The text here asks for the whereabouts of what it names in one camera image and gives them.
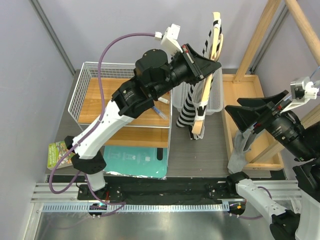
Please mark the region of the black white striped tank top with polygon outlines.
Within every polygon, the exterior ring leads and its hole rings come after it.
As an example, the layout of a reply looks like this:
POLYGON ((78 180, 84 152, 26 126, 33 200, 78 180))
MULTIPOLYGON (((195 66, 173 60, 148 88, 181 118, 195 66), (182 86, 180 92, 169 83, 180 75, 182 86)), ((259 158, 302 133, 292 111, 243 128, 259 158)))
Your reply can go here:
POLYGON ((179 112, 177 120, 175 122, 176 127, 187 127, 189 130, 189 137, 191 140, 199 140, 204 137, 205 127, 202 127, 200 134, 193 134, 192 128, 195 122, 196 114, 202 115, 204 112, 200 109, 200 101, 202 98, 202 89, 204 86, 204 80, 192 85, 183 107, 179 112))

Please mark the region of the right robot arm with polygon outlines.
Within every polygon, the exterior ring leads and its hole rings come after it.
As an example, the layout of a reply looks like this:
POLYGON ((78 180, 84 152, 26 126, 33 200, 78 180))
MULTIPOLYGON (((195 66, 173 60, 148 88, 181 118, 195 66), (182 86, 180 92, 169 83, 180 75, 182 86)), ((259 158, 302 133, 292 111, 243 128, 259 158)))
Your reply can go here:
POLYGON ((240 171, 226 178, 226 193, 248 200, 267 221, 276 240, 318 240, 320 238, 320 124, 305 128, 298 116, 288 110, 292 100, 285 99, 284 90, 263 98, 238 98, 238 105, 224 109, 243 133, 269 132, 300 165, 293 171, 301 191, 301 210, 294 213, 273 199, 240 171))

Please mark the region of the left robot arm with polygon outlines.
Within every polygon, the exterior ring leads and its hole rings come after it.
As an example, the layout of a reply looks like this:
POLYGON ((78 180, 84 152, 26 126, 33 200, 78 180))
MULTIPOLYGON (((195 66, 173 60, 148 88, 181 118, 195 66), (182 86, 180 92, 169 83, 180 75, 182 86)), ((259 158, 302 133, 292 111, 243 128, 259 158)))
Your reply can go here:
POLYGON ((161 49, 151 49, 135 62, 134 75, 112 94, 102 113, 79 135, 64 141, 75 169, 83 172, 89 194, 100 200, 107 192, 101 147, 121 128, 151 109, 165 93, 181 83, 196 84, 222 65, 184 44, 169 61, 161 49))

